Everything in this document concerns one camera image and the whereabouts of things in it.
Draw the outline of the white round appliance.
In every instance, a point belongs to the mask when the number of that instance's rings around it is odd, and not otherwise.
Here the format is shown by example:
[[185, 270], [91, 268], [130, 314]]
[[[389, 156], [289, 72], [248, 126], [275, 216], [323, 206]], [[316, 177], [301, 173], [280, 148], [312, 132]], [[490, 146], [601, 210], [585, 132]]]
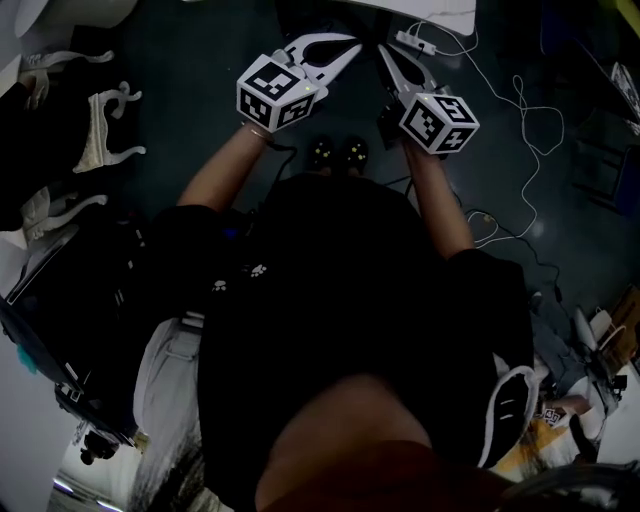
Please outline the white round appliance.
[[592, 352], [601, 352], [619, 334], [626, 330], [624, 325], [616, 326], [611, 315], [604, 309], [598, 309], [588, 319], [584, 311], [577, 307], [574, 324], [578, 339]]

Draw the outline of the person's right forearm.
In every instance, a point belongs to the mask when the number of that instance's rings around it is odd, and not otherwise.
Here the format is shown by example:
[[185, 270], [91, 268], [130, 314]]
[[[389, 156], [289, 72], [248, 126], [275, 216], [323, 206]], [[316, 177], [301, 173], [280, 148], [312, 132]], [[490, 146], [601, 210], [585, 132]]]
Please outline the person's right forearm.
[[450, 187], [441, 160], [411, 139], [403, 141], [421, 217], [436, 251], [450, 259], [475, 248], [471, 229]]

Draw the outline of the person's left forearm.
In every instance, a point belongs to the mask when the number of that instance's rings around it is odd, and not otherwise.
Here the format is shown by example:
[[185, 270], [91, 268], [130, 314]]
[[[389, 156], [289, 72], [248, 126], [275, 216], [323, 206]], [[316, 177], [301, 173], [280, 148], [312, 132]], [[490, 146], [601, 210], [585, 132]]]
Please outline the person's left forearm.
[[204, 206], [218, 213], [229, 209], [273, 137], [245, 122], [203, 165], [181, 194], [178, 206]]

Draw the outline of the person's black slipper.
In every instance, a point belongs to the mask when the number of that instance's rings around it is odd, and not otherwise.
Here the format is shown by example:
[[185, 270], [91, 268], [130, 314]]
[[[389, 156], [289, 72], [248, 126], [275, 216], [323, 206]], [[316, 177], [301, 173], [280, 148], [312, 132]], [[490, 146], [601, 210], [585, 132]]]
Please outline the person's black slipper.
[[320, 172], [330, 169], [335, 156], [334, 143], [327, 135], [315, 137], [306, 152], [305, 168], [307, 171]]
[[361, 177], [369, 161], [369, 147], [367, 142], [359, 136], [349, 136], [340, 151], [339, 164], [341, 169], [350, 177]]

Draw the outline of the white ornate furniture leg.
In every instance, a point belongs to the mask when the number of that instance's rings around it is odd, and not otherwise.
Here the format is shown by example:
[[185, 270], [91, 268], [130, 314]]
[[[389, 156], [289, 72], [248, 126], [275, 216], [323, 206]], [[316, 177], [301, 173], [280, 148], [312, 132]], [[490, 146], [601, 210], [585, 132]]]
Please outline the white ornate furniture leg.
[[114, 59], [114, 52], [109, 50], [102, 55], [85, 55], [69, 50], [49, 54], [33, 54], [20, 58], [19, 78], [34, 78], [34, 89], [26, 101], [25, 107], [36, 110], [46, 100], [49, 92], [49, 73], [61, 70], [68, 62], [81, 59], [90, 64], [102, 64]]
[[46, 233], [60, 229], [69, 224], [84, 209], [92, 205], [105, 206], [108, 196], [94, 195], [72, 207], [67, 208], [67, 201], [74, 201], [76, 194], [69, 194], [51, 202], [49, 192], [43, 189], [22, 208], [23, 232], [28, 242], [42, 238]]
[[109, 126], [105, 114], [105, 107], [111, 100], [118, 102], [117, 107], [111, 112], [113, 119], [123, 117], [126, 105], [142, 98], [142, 92], [131, 93], [127, 81], [122, 81], [118, 89], [111, 89], [96, 93], [88, 98], [89, 104], [89, 130], [83, 154], [73, 168], [75, 174], [89, 172], [104, 166], [113, 166], [122, 163], [134, 154], [145, 155], [147, 149], [144, 146], [133, 146], [121, 153], [111, 153], [107, 148]]

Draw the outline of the person's black clothing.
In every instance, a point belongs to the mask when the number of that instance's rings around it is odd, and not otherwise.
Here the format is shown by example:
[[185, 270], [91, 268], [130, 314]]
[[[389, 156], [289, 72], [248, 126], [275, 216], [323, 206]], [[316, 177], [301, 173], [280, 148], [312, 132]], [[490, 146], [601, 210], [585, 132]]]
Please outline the person's black clothing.
[[236, 512], [255, 511], [285, 425], [341, 378], [381, 378], [439, 455], [478, 467], [499, 377], [533, 369], [521, 266], [477, 249], [444, 259], [408, 200], [363, 178], [280, 182], [248, 237], [207, 207], [167, 209], [138, 275], [132, 342], [204, 316], [204, 482]]

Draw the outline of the person's left black slipper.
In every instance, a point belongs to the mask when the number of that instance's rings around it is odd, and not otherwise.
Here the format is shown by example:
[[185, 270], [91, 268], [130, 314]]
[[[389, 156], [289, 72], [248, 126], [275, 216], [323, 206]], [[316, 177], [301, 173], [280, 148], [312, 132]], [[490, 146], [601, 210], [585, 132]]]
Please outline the person's left black slipper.
[[330, 169], [335, 156], [334, 143], [327, 135], [315, 137], [306, 152], [305, 168], [307, 171], [320, 172]]

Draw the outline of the white cloth bag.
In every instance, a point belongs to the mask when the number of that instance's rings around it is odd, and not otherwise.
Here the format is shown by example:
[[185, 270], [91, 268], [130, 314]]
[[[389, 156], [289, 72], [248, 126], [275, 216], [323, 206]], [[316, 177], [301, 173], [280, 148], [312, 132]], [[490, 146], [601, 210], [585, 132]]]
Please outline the white cloth bag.
[[133, 415], [154, 449], [177, 444], [198, 419], [197, 374], [204, 316], [188, 312], [160, 323], [144, 351]]

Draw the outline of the plain cardboard box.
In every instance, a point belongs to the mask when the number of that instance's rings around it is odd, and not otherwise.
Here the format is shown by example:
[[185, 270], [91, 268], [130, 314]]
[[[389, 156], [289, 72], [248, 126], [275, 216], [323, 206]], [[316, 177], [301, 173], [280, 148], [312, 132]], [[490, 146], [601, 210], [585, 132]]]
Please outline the plain cardboard box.
[[625, 365], [640, 349], [640, 288], [629, 285], [610, 316], [613, 325], [620, 329], [609, 342], [610, 354]]

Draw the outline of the blue chair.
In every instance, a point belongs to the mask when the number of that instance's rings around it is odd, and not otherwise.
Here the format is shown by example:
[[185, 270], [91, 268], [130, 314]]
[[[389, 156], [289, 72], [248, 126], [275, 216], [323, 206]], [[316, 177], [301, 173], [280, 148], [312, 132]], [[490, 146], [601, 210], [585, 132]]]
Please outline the blue chair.
[[572, 186], [585, 192], [593, 204], [626, 218], [634, 217], [640, 212], [640, 145], [628, 145], [621, 151], [588, 139], [579, 139], [578, 142], [617, 157], [617, 163], [601, 160], [616, 171], [616, 177], [609, 191], [576, 182]]

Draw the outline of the white power strip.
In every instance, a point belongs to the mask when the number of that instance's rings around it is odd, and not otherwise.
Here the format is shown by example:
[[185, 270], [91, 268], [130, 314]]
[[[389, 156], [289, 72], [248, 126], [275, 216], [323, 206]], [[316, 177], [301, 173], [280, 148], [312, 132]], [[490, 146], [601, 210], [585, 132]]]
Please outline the white power strip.
[[408, 31], [399, 30], [396, 32], [394, 38], [398, 43], [415, 49], [420, 53], [430, 56], [434, 56], [436, 54], [436, 46], [434, 44], [429, 43]]

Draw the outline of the white mesh panel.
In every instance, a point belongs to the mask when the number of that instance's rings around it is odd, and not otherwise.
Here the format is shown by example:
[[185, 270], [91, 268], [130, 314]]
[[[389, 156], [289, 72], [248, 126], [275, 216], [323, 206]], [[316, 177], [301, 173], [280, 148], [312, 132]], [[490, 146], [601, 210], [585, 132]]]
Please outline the white mesh panel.
[[634, 118], [626, 123], [635, 136], [640, 137], [640, 93], [628, 69], [618, 62], [612, 68], [611, 79], [628, 101]]

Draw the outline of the black garment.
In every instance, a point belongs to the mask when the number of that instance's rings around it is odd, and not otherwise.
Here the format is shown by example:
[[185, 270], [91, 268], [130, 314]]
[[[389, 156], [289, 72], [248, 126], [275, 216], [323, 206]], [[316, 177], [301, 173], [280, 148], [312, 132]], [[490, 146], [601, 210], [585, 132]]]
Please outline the black garment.
[[70, 174], [89, 130], [88, 98], [106, 83], [103, 64], [76, 59], [49, 73], [49, 92], [36, 110], [25, 107], [34, 78], [0, 88], [0, 232], [23, 225], [21, 207], [40, 189]]

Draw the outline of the dark office chair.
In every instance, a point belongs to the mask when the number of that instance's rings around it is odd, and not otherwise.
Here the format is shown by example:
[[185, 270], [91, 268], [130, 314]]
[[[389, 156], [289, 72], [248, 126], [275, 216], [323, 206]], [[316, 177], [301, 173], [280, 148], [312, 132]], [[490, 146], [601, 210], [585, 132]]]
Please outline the dark office chair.
[[598, 62], [586, 45], [586, 36], [571, 19], [572, 11], [564, 0], [541, 0], [541, 53], [551, 59], [559, 74], [583, 100], [640, 125], [640, 106], [635, 107]]

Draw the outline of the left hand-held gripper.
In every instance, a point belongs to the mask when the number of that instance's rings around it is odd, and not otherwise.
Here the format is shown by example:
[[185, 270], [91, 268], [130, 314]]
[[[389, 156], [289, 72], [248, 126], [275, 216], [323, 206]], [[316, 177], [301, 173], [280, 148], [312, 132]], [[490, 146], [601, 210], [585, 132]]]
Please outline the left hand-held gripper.
[[310, 116], [315, 103], [328, 95], [328, 85], [360, 51], [357, 38], [325, 32], [302, 35], [285, 50], [261, 54], [237, 80], [237, 111], [269, 133], [297, 123]]

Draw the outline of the white marble table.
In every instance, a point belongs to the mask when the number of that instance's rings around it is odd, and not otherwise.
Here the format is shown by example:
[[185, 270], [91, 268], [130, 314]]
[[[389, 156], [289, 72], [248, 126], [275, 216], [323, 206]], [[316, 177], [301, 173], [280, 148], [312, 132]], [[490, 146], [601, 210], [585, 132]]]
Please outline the white marble table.
[[340, 0], [446, 28], [470, 36], [475, 27], [476, 0]]

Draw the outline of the person's chest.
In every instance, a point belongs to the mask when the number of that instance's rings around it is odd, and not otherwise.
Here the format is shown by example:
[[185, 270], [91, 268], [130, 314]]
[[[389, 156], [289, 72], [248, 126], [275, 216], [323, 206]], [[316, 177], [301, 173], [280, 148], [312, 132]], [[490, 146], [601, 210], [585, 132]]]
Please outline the person's chest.
[[307, 403], [275, 441], [257, 512], [494, 512], [510, 483], [450, 463], [383, 381], [357, 375]]

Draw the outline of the large black case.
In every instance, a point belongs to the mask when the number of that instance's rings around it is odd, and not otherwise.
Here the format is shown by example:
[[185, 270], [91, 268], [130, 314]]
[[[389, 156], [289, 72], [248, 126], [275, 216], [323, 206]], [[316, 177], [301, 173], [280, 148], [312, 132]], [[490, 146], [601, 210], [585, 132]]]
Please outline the large black case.
[[139, 350], [121, 339], [146, 225], [92, 213], [36, 252], [0, 297], [0, 326], [54, 385], [59, 407], [114, 443], [132, 445]]

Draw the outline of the person's right black slipper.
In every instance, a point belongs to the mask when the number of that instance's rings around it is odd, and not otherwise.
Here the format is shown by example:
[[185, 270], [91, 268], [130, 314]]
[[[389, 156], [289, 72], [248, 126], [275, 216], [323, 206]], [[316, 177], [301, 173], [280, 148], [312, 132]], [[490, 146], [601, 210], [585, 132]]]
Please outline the person's right black slipper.
[[359, 136], [349, 136], [340, 151], [339, 164], [341, 169], [350, 177], [361, 177], [369, 161], [369, 147], [367, 142]]

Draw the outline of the white bedding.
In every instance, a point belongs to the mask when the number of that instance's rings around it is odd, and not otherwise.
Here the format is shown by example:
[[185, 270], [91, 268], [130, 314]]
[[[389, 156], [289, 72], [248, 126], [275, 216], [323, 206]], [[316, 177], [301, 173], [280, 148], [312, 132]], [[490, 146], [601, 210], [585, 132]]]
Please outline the white bedding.
[[66, 40], [76, 26], [111, 29], [138, 0], [0, 0], [0, 37]]

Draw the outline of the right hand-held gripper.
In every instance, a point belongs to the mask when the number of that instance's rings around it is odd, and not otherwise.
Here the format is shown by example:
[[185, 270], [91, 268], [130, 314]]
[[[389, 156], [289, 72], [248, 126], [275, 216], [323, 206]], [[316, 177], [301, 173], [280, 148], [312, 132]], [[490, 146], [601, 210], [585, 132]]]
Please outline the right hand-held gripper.
[[480, 128], [462, 97], [411, 92], [410, 86], [433, 90], [434, 78], [408, 52], [379, 44], [378, 71], [386, 90], [397, 98], [377, 118], [386, 149], [406, 136], [430, 155], [458, 153]]

